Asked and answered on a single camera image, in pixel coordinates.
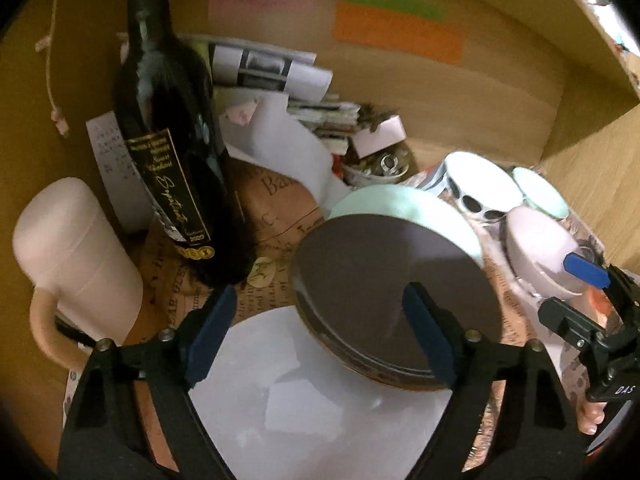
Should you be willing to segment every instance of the finger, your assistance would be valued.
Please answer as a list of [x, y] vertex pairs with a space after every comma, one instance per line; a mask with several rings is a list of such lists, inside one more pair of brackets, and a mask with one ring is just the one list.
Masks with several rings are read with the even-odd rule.
[[604, 407], [606, 402], [585, 402], [582, 407], [584, 414], [595, 424], [600, 424], [604, 420]]
[[598, 430], [597, 425], [584, 412], [578, 411], [578, 430], [587, 435], [593, 435]]

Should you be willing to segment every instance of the gold medal sticker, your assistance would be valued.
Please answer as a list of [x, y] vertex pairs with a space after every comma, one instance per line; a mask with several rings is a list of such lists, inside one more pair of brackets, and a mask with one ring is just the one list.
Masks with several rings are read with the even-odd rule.
[[188, 247], [185, 249], [184, 247], [176, 245], [175, 248], [181, 256], [184, 256], [185, 258], [188, 258], [190, 260], [208, 260], [209, 258], [212, 258], [216, 253], [214, 248], [209, 246], [203, 246], [198, 249], [194, 249], [193, 247]]
[[246, 282], [255, 288], [264, 288], [273, 281], [276, 275], [276, 264], [270, 258], [261, 256], [246, 277]]

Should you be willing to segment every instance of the rope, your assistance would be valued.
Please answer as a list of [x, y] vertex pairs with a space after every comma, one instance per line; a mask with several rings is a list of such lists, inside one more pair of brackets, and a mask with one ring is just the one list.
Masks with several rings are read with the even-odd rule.
[[56, 13], [58, 11], [58, 0], [53, 0], [51, 4], [51, 22], [49, 26], [49, 33], [36, 43], [36, 52], [45, 52], [45, 81], [47, 85], [47, 96], [49, 97], [49, 103], [51, 104], [51, 120], [56, 123], [56, 128], [60, 135], [65, 137], [69, 136], [69, 125], [62, 113], [62, 110], [56, 105], [53, 99], [53, 92], [51, 91], [51, 47], [53, 45], [53, 35], [56, 31]]

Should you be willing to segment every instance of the metal screw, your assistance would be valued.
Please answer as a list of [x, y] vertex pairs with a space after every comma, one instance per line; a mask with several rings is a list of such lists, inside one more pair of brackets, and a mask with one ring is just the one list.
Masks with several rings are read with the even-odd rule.
[[475, 328], [470, 328], [465, 332], [465, 339], [470, 343], [479, 343], [482, 340], [482, 334]]
[[108, 350], [109, 348], [111, 348], [112, 344], [113, 344], [113, 341], [108, 337], [105, 337], [104, 339], [100, 339], [100, 341], [98, 341], [95, 344], [95, 349], [98, 352], [104, 352], [105, 350]]
[[158, 339], [163, 343], [171, 341], [175, 337], [175, 330], [173, 328], [165, 328], [158, 333]]
[[534, 352], [542, 352], [545, 349], [545, 346], [542, 344], [540, 339], [529, 339], [527, 344], [531, 347]]

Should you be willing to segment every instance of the ceramic dish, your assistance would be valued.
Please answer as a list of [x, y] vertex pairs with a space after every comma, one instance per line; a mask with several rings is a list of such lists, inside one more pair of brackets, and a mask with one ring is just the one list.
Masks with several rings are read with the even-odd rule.
[[557, 220], [564, 220], [569, 216], [569, 206], [562, 195], [535, 171], [513, 168], [511, 174], [530, 206]]
[[421, 282], [463, 328], [498, 341], [502, 316], [484, 271], [436, 232], [402, 218], [331, 218], [300, 243], [290, 280], [303, 322], [340, 361], [399, 388], [434, 389], [429, 362], [402, 310]]
[[445, 164], [451, 194], [458, 207], [473, 218], [498, 221], [522, 204], [522, 192], [509, 174], [482, 156], [453, 152]]
[[404, 480], [450, 391], [406, 392], [354, 374], [295, 307], [232, 327], [191, 400], [242, 480]]
[[586, 284], [564, 270], [564, 258], [578, 251], [574, 238], [555, 220], [526, 206], [507, 213], [506, 245], [516, 275], [544, 298], [576, 298]]
[[369, 186], [340, 200], [329, 218], [379, 214], [403, 218], [437, 232], [484, 266], [476, 233], [455, 208], [421, 190], [407, 186]]

